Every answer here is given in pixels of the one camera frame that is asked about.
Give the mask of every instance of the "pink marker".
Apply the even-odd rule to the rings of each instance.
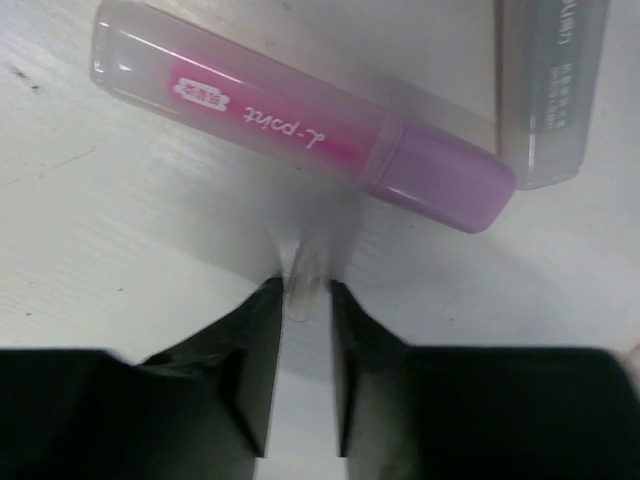
[[[150,6],[106,0],[91,78],[112,95],[481,232],[515,178],[490,155]]]

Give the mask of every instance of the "black object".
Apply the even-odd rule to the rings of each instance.
[[[609,354],[410,346],[331,292],[351,480],[640,478],[640,408]]]
[[[140,366],[0,352],[0,478],[250,480],[264,455],[283,284]]]

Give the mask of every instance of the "cap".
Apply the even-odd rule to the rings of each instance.
[[[511,169],[460,140],[405,123],[371,195],[467,233],[487,229],[511,199]]]

